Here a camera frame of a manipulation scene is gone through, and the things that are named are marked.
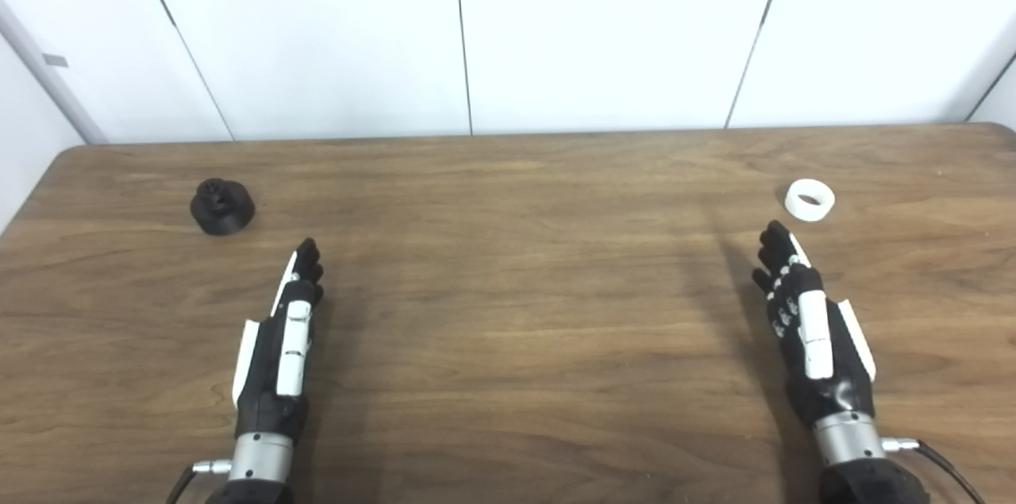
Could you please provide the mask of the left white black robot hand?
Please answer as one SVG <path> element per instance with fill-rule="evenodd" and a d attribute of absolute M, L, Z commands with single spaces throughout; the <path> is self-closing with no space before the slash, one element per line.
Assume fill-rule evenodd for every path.
<path fill-rule="evenodd" d="M 307 359 L 314 338 L 314 311 L 324 295 L 324 270 L 315 240 L 291 254 L 275 301 L 262 321 L 247 320 L 233 375 L 233 435 L 282 435 L 298 443 L 310 404 L 305 395 Z"/>

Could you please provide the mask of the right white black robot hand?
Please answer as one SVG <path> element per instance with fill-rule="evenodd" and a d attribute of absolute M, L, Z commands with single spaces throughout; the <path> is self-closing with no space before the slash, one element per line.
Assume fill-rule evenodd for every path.
<path fill-rule="evenodd" d="M 834 302 L 793 233 L 770 220 L 759 236 L 752 280 L 787 368 L 787 397 L 804 425 L 843 411 L 876 414 L 871 349 L 848 301 Z"/>

